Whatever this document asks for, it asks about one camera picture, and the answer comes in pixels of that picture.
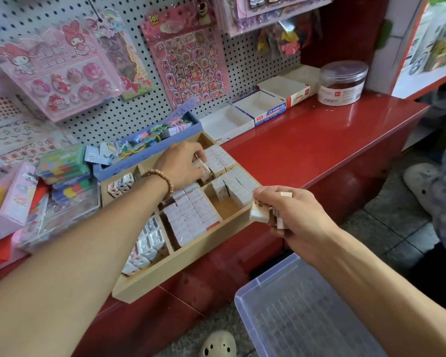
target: blue plastic tray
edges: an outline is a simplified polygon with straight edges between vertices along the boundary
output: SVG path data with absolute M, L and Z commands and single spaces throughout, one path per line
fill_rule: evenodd
M 292 254 L 240 288 L 235 305 L 259 357 L 386 357 L 349 306 Z
M 130 168 L 136 164 L 139 164 L 141 161 L 146 160 L 152 155 L 155 155 L 163 150 L 166 150 L 170 146 L 170 144 L 179 143 L 191 137 L 192 135 L 195 135 L 196 133 L 203 131 L 202 123 L 200 123 L 200 121 L 196 119 L 196 116 L 193 115 L 191 111 L 186 112 L 183 116 L 183 119 L 191 120 L 193 122 L 193 125 L 171 137 L 168 137 L 167 139 L 162 140 L 161 142 L 151 146 L 150 148 L 144 149 L 141 152 L 128 157 L 127 159 L 115 163 L 114 165 L 110 165 L 107 167 L 101 164 L 94 164 L 93 165 L 94 176 L 100 182 L 103 182 L 111 178 L 113 175 L 119 174 L 121 171 Z M 130 140 L 133 137 L 136 137 L 137 135 L 142 134 L 145 131 L 149 131 L 152 127 L 153 125 L 148 126 L 145 129 L 142 129 L 136 133 L 129 135 L 128 137 L 123 137 L 120 141 L 125 142 L 127 140 Z

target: jar label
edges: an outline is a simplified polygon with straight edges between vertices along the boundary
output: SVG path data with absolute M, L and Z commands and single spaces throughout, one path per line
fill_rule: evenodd
M 331 107 L 341 107 L 355 103 L 362 95 L 364 84 L 361 83 L 348 89 L 331 89 L 321 85 L 318 93 L 319 101 Z

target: lotso bear sticker sheet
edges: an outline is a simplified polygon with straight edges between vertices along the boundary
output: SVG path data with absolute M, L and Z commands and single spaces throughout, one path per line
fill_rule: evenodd
M 79 21 L 0 46 L 0 67 L 53 121 L 119 96 L 124 88 L 94 35 Z
M 223 42 L 208 0 L 150 13 L 140 25 L 172 107 L 231 92 Z

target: red counter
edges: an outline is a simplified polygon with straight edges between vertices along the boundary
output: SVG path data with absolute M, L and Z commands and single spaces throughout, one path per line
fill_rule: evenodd
M 378 194 L 426 108 L 373 93 L 337 108 L 311 98 L 223 148 L 262 185 L 306 187 L 342 221 Z M 266 225 L 251 224 L 136 302 L 109 297 L 74 356 L 152 356 L 229 302 L 251 270 L 283 249 Z

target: plastic jar lid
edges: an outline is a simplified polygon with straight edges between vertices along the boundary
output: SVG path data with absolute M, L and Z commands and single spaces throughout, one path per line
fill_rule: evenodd
M 337 83 L 351 83 L 363 80 L 368 71 L 369 66 L 363 61 L 336 61 L 322 67 L 321 78 Z

